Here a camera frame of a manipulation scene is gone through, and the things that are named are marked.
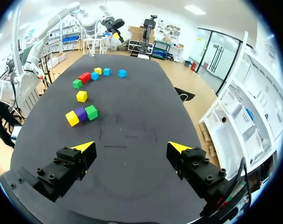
black table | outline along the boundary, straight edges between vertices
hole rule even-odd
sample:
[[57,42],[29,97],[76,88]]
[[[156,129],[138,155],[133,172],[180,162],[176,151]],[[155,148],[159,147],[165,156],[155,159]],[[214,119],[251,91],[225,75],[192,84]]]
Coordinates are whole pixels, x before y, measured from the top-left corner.
[[[111,76],[85,84],[86,103],[72,82],[95,67]],[[119,78],[120,69],[128,77]],[[65,114],[94,105],[99,117],[71,127]],[[181,181],[166,158],[168,141],[200,146],[177,92],[155,61],[128,56],[83,56],[46,90],[16,142],[11,169],[36,175],[63,146],[94,140],[97,158],[81,182],[56,204],[88,217],[123,222],[185,224],[199,218],[206,202]]]

red block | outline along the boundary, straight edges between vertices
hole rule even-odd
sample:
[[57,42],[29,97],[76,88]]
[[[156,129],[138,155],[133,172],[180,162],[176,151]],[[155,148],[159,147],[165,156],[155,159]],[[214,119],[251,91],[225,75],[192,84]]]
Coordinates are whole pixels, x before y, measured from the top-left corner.
[[83,84],[85,84],[90,80],[90,74],[88,72],[85,72],[84,74],[79,76],[78,79],[81,80]]

green cube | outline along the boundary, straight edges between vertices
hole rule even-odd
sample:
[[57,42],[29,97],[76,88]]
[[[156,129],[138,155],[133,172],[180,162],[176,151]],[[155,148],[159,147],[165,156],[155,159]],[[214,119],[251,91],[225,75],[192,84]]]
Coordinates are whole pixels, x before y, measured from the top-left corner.
[[80,89],[82,86],[83,86],[82,81],[79,80],[79,79],[76,79],[76,80],[73,82],[73,87],[74,87],[75,89]]
[[98,117],[98,110],[95,108],[94,105],[86,107],[85,111],[89,120],[93,120]]

wooden floor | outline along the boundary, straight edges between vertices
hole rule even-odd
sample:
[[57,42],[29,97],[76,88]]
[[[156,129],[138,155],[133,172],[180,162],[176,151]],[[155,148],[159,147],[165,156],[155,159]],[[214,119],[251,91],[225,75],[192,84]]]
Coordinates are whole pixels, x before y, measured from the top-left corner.
[[[110,51],[109,54],[130,56],[128,52],[124,51]],[[52,80],[55,80],[83,54],[82,52],[78,53],[78,51],[69,51],[66,52],[66,55],[67,59],[65,61],[50,70]],[[195,94],[195,97],[192,100],[184,102],[184,106],[196,128],[202,148],[208,152],[208,146],[210,143],[205,142],[198,122],[216,99],[216,95],[199,75],[190,71],[190,69],[185,67],[183,64],[171,61],[162,61],[159,59],[153,60],[159,63],[173,86]],[[42,89],[43,84],[40,84],[38,86],[38,91],[42,93]],[[13,149],[6,146],[0,139],[0,175],[10,169],[12,152]],[[209,154],[207,154],[207,157],[213,164],[219,166],[217,157],[210,157]]]

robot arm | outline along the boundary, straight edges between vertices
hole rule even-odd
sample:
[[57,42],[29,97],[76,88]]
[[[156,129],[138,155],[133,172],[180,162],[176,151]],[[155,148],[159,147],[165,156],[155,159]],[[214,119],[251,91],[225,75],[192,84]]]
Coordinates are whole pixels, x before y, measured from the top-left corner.
[[33,35],[35,44],[29,52],[22,73],[20,75],[17,74],[12,83],[0,80],[0,101],[7,102],[10,105],[14,105],[15,102],[17,105],[21,105],[30,93],[34,91],[36,86],[41,82],[41,78],[44,78],[44,73],[37,64],[43,48],[49,40],[49,30],[68,14],[76,17],[87,36],[95,34],[95,28],[99,21],[102,25],[106,26],[107,30],[116,34],[114,35],[116,38],[123,41],[117,29],[124,25],[124,21],[122,19],[114,21],[114,18],[108,13],[105,6],[100,6],[98,10],[101,14],[101,19],[99,20],[81,10],[79,2],[74,2],[62,9],[58,14],[53,15],[43,24],[39,24],[39,28]]

